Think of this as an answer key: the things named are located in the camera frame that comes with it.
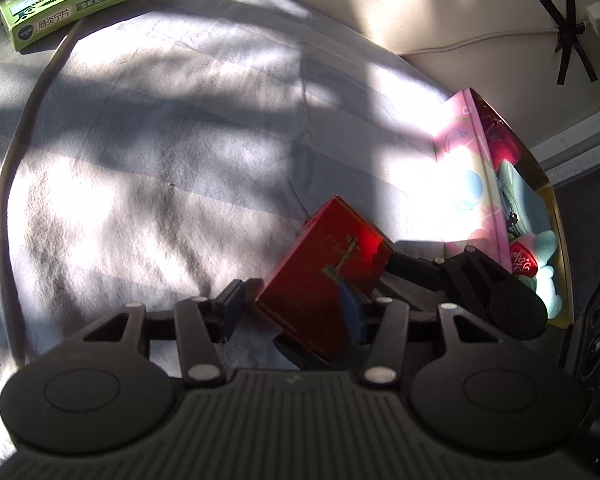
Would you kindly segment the teal plush toy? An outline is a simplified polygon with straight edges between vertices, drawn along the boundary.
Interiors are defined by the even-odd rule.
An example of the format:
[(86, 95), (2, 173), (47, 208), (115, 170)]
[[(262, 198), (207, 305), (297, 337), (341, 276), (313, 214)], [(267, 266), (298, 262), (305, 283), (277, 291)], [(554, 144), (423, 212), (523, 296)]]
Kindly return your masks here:
[(509, 242), (512, 273), (531, 288), (547, 310), (557, 318), (562, 310), (550, 264), (558, 248), (557, 233), (541, 196), (521, 177), (515, 166), (502, 162), (496, 173)]

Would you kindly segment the red booklet with gold print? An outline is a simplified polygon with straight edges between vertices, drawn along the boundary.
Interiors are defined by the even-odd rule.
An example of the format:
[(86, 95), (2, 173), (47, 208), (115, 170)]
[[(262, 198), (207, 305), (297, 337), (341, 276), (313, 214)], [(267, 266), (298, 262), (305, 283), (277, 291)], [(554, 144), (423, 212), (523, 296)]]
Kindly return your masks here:
[(335, 196), (264, 279), (256, 308), (308, 350), (336, 352), (351, 341), (339, 284), (348, 281), (369, 295), (390, 255), (384, 234)]

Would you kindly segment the magenta zip wallet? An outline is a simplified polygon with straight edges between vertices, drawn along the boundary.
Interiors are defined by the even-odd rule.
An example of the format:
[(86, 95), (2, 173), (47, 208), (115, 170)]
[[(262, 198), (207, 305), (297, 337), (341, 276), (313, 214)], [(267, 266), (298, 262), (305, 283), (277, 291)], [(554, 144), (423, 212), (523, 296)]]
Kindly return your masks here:
[(502, 162), (518, 164), (521, 148), (509, 126), (494, 115), (482, 115), (481, 123), (494, 169), (499, 170)]

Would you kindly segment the pink gold tin box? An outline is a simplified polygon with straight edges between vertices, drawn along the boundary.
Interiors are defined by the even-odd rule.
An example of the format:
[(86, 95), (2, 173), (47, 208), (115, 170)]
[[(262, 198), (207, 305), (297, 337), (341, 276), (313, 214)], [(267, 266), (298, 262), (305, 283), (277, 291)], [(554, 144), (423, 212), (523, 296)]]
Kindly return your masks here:
[(480, 94), (467, 88), (445, 103), (450, 121), (434, 138), (452, 215), (451, 257), (474, 245), (544, 302), (550, 325), (573, 322), (562, 219), (548, 177)]

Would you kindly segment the black tape cross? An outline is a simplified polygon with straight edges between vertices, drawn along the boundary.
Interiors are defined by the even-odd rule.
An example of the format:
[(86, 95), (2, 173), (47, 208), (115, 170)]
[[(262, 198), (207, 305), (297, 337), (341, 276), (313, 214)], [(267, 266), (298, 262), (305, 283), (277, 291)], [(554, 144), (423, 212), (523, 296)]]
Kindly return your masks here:
[(565, 13), (558, 10), (553, 0), (540, 0), (540, 5), (553, 21), (556, 29), (556, 47), (554, 52), (560, 54), (556, 84), (566, 83), (572, 52), (576, 52), (589, 82), (598, 81), (598, 77), (580, 43), (579, 37), (584, 34), (588, 25), (577, 19), (577, 0), (565, 0)]

